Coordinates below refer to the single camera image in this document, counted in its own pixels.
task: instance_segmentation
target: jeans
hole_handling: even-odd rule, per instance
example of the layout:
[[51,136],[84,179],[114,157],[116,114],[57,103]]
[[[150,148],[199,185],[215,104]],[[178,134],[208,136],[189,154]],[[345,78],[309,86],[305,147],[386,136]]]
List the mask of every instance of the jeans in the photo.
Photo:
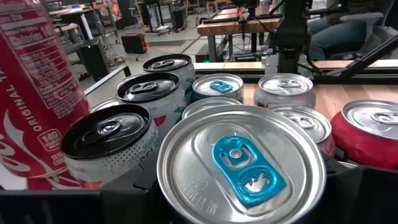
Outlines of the jeans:
[[328,60],[333,54],[358,51],[366,38],[363,21],[342,22],[331,25],[326,18],[308,24],[312,38],[311,60]]

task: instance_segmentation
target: can top rim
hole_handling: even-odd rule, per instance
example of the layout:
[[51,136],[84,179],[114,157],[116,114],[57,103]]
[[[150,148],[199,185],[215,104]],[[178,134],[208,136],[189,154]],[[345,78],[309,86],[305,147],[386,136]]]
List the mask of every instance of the can top rim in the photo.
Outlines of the can top rim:
[[[182,59],[182,60],[185,60],[186,63],[183,64],[183,65],[181,64],[181,66],[178,66],[178,67],[170,67],[170,68],[160,69],[160,70],[154,70],[154,69],[150,69],[149,68],[151,65],[153,65],[156,62],[161,62],[161,61],[165,61],[165,60],[172,60],[172,59]],[[162,55],[162,56],[155,57],[155,58],[152,58],[152,59],[148,60],[147,62],[144,63],[144,65],[142,66],[142,69],[144,71],[146,71],[146,72],[156,72],[156,71],[158,71],[158,72],[171,72],[171,71],[174,71],[176,69],[183,68],[183,67],[189,65],[190,63],[192,63],[192,58],[189,57],[188,55],[185,55],[185,54],[168,54],[168,55]]]
[[95,112],[95,111],[102,110],[104,108],[108,108],[110,106],[116,106],[116,105],[120,105],[120,101],[118,100],[118,98],[110,97],[106,100],[100,101],[99,103],[95,104],[92,107],[91,112]]
[[[124,99],[124,97],[126,96],[126,92],[129,91],[129,89],[131,89],[134,85],[148,83],[148,82],[156,82],[158,80],[170,80],[171,82],[174,83],[174,86],[171,89],[161,94],[148,95],[149,97],[147,98],[132,99],[132,100]],[[166,96],[174,93],[179,88],[179,86],[180,86],[180,78],[178,77],[178,75],[169,72],[155,72],[155,73],[137,75],[134,78],[126,80],[125,82],[120,84],[116,95],[119,98],[119,100],[126,103],[147,103],[165,98]]]
[[[310,136],[304,130],[302,130],[299,126],[294,124],[289,119],[283,117],[282,115],[277,114],[271,110],[264,110],[256,106],[218,106],[216,108],[199,111],[179,122],[165,137],[160,148],[158,157],[159,159],[157,161],[157,176],[160,188],[162,189],[165,198],[174,207],[174,209],[176,209],[178,213],[182,214],[186,219],[190,220],[193,223],[218,223],[217,221],[211,222],[209,218],[201,213],[195,212],[191,207],[188,206],[187,202],[185,202],[185,200],[182,198],[183,196],[178,193],[179,190],[176,187],[176,180],[174,177],[174,173],[176,171],[174,170],[175,168],[173,168],[174,166],[172,164],[176,160],[175,155],[178,151],[179,142],[187,138],[187,136],[191,135],[190,133],[192,133],[193,130],[197,130],[198,128],[200,129],[203,126],[206,126],[208,123],[214,124],[216,121],[219,121],[219,118],[217,116],[228,116],[229,118],[231,118],[232,114],[235,113],[241,116],[243,111],[244,114],[249,113],[250,116],[254,116],[255,118],[268,118],[268,115],[270,115],[271,113],[273,116],[278,116],[277,120],[272,118],[272,122],[277,122],[279,124],[285,123],[286,128],[289,128],[294,133],[293,135],[297,134],[296,137],[300,139],[304,138],[306,142],[310,145],[311,150],[309,152],[307,151],[309,150],[309,148],[306,148],[305,158],[310,159],[311,162],[309,163],[313,162],[316,165],[312,164],[312,166],[306,166],[306,168],[309,169],[308,172],[311,172],[312,175],[315,176],[311,179],[311,184],[308,185],[308,188],[310,189],[307,189],[307,192],[305,193],[300,193],[301,199],[302,197],[305,197],[306,199],[300,200],[300,208],[290,208],[297,212],[296,215],[281,216],[278,217],[280,219],[275,222],[280,223],[281,220],[284,220],[284,223],[293,223],[299,220],[302,216],[304,216],[306,214],[305,211],[311,210],[321,199],[326,182],[325,164],[323,162],[320,151],[317,149],[316,144],[311,140]],[[247,223],[264,223],[264,220],[254,220]]]
[[[378,113],[394,113],[395,121],[390,124],[374,116]],[[355,128],[385,139],[398,140],[398,103],[386,100],[355,100],[344,105],[341,114]]]
[[[207,82],[226,81],[226,80],[238,84],[238,87],[233,88],[231,91],[229,91],[227,93],[218,92],[217,94],[207,94],[207,93],[204,93],[199,90],[199,87],[203,86]],[[242,87],[243,87],[243,80],[237,75],[228,74],[228,73],[216,73],[216,74],[211,74],[211,75],[205,75],[204,77],[201,77],[201,78],[195,80],[192,84],[192,89],[194,92],[202,94],[202,95],[210,95],[210,96],[226,96],[226,95],[229,95],[229,94],[239,91],[239,89]]]
[[[134,126],[130,126],[127,131],[123,130],[122,121],[112,119],[124,114],[137,118],[134,123],[130,123]],[[63,136],[60,149],[64,156],[75,160],[91,160],[113,155],[140,140],[148,131],[151,122],[152,116],[149,111],[139,105],[123,104],[104,108],[73,124]]]
[[[264,85],[267,81],[269,80],[273,80],[273,79],[277,79],[277,78],[290,78],[290,79],[294,79],[294,80],[298,80],[300,82],[303,82],[304,84],[306,84],[306,86],[308,86],[308,89],[306,89],[305,91],[301,92],[301,93],[296,93],[296,94],[289,94],[289,95],[281,95],[278,93],[275,93],[273,91],[269,91],[267,89],[264,88]],[[308,78],[302,76],[302,75],[297,75],[297,74],[293,74],[293,73],[275,73],[272,75],[266,75],[264,77],[262,77],[259,82],[258,82],[258,86],[261,88],[262,91],[265,91],[269,94],[272,95],[276,95],[276,96],[297,96],[297,95],[301,95],[304,93],[307,93],[309,91],[312,90],[313,88],[313,83],[311,82],[311,80],[309,80]]]
[[241,105],[242,103],[239,102],[238,100],[227,98],[227,97],[210,97],[210,98],[205,98],[202,100],[198,100],[191,105],[189,105],[184,112],[182,113],[182,119],[185,119],[186,117],[201,111],[201,107],[206,107],[206,105],[213,105],[215,103],[223,103],[217,106],[221,105]]
[[326,117],[324,115],[322,115],[321,113],[319,113],[316,110],[313,110],[311,108],[307,108],[307,107],[299,106],[299,105],[277,105],[277,106],[271,106],[268,109],[278,112],[278,113],[283,112],[283,111],[296,111],[298,113],[309,115],[310,118],[319,121],[322,125],[322,133],[323,133],[322,136],[323,137],[321,139],[314,139],[315,143],[323,142],[331,134],[330,122],[326,119]]

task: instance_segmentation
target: red can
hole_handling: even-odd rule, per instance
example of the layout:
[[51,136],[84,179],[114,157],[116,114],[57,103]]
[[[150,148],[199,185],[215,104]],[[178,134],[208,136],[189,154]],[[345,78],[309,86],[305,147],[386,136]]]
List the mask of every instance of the red can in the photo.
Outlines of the red can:
[[62,172],[46,178],[26,179],[29,190],[76,190],[81,189],[79,182],[69,173]]
[[339,160],[383,169],[398,169],[398,104],[357,100],[331,121]]
[[0,163],[50,176],[66,167],[62,135],[90,107],[40,1],[1,1],[0,49]]

